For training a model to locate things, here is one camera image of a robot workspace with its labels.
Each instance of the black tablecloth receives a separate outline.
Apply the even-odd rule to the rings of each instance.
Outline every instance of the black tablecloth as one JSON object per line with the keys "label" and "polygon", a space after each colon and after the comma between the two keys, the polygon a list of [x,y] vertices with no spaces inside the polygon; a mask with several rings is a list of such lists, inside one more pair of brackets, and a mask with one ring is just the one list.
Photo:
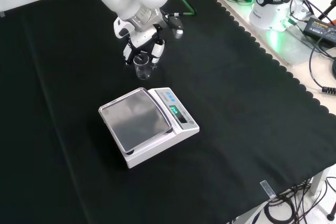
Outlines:
{"label": "black tablecloth", "polygon": [[[37,156],[29,147],[38,146],[34,164],[50,165],[46,175],[33,173],[38,180],[60,177],[59,185],[34,192],[45,194],[35,204],[67,194],[73,203],[66,204],[83,207],[71,217],[85,213],[89,223],[225,223],[268,199],[261,181],[280,193],[336,163],[336,116],[215,0],[190,2],[198,16],[182,19],[182,39],[167,36],[166,54],[148,81],[125,67],[116,15],[100,0],[44,0],[0,20],[2,34],[12,36],[2,41],[1,57],[6,141],[26,156]],[[184,8],[180,0],[164,7]],[[138,87],[172,88],[201,130],[127,169],[98,108]],[[53,158],[46,153],[56,139],[52,154],[58,160],[63,150],[56,164],[62,176],[44,160]],[[19,153],[15,160],[28,165]],[[69,205],[63,207],[66,215]]]}

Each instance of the table leg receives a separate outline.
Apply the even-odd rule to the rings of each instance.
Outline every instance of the table leg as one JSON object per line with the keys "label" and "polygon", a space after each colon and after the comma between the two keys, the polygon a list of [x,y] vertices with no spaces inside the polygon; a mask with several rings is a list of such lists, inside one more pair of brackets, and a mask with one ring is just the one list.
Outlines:
{"label": "table leg", "polygon": [[239,216],[234,224],[250,224],[253,221],[254,217],[266,206],[267,201],[262,203],[260,206],[253,208],[249,212],[244,213]]}
{"label": "table leg", "polygon": [[313,178],[313,182],[311,183],[310,192],[311,194],[315,195],[318,191],[322,188],[322,182],[325,181],[328,173],[329,173],[330,167],[321,171],[320,173],[316,174]]}
{"label": "table leg", "polygon": [[335,219],[335,215],[336,215],[336,203],[333,207],[333,209],[331,210],[331,213],[329,215],[327,215],[327,219],[330,221],[333,221]]}

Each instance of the table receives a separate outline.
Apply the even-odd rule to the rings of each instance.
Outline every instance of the table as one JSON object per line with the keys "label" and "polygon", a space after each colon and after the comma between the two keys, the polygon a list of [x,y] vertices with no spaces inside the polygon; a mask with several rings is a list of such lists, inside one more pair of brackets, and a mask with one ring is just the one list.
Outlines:
{"label": "table", "polygon": [[[167,56],[145,82],[124,68],[115,14],[100,0],[44,0],[0,20],[12,35],[2,44],[10,55],[2,66],[13,66],[15,56],[31,67],[34,78],[22,74],[24,64],[17,77],[29,83],[25,87],[39,87],[45,123],[69,168],[62,177],[71,178],[73,203],[91,223],[224,223],[267,200],[262,180],[280,193],[336,163],[336,118],[215,2],[197,0],[195,7],[198,16],[183,19],[181,40],[168,36]],[[180,0],[165,6],[168,12],[183,8]],[[10,72],[0,73],[10,81]],[[201,131],[128,170],[98,108],[140,86],[171,87]],[[17,100],[9,96],[3,103],[5,115],[22,113]]]}
{"label": "table", "polygon": [[[222,6],[227,7],[226,3],[223,0],[217,0]],[[260,44],[262,48],[266,50],[267,53],[273,56],[273,59],[277,60],[281,66],[285,66],[281,60],[276,58],[273,54],[273,50],[268,47],[268,45],[258,39],[258,35],[250,30],[248,27],[244,25],[244,22],[240,19],[239,16],[235,16],[234,13],[231,13],[234,16],[235,20],[239,22],[239,25],[244,27],[246,31],[252,34],[256,38],[256,41]],[[336,57],[336,49],[331,50],[331,55]],[[300,64],[296,67],[285,66],[287,71],[293,74],[294,78],[297,78],[300,83],[302,83],[307,91],[311,92],[314,98],[318,99],[322,106],[328,108],[329,112],[336,115],[336,98],[332,95],[322,94],[321,89],[315,84],[315,82],[311,79],[308,63]],[[331,73],[332,61],[327,59],[326,57],[317,57],[312,60],[312,71],[316,79],[323,83],[326,87],[335,87],[336,81]]]}
{"label": "table", "polygon": [[[227,3],[223,0],[217,0],[222,6],[229,8]],[[230,13],[238,22],[239,25],[244,27],[246,31],[252,34],[256,38],[256,41],[260,44],[262,48],[265,49],[267,53],[272,55],[274,60],[277,60],[281,66],[284,66],[287,68],[287,71],[291,72],[293,74],[294,78],[297,78],[301,84],[303,84],[307,91],[311,92],[313,94],[313,97],[318,99],[321,103],[321,105],[328,108],[330,113],[336,114],[336,98],[332,95],[323,94],[321,92],[321,89],[314,83],[312,80],[310,73],[309,73],[309,67],[308,62],[300,64],[295,67],[290,67],[288,65],[284,65],[283,61],[276,56],[274,56],[274,51],[272,48],[269,47],[269,45],[265,44],[261,39],[259,39],[258,34],[251,30],[250,27],[247,27],[245,25],[245,22],[241,19],[240,16],[236,15],[235,13]],[[336,48],[333,48],[329,50],[329,53],[336,57]],[[329,87],[335,87],[336,81],[332,76],[331,73],[331,67],[332,67],[332,61],[327,59],[324,56],[316,57],[312,60],[312,71],[314,73],[314,76],[320,80],[320,83],[323,83],[325,86]],[[311,193],[313,195],[316,194],[317,191],[321,189],[321,182],[325,180],[326,176],[328,175],[329,168],[326,170],[321,171],[319,174],[317,174],[314,177],[312,187],[311,187]],[[237,224],[248,224],[250,223],[254,216],[257,215],[259,211],[262,210],[262,208],[266,205],[266,202],[261,204],[260,206],[252,209],[249,212],[246,212],[243,216],[239,217]]]}

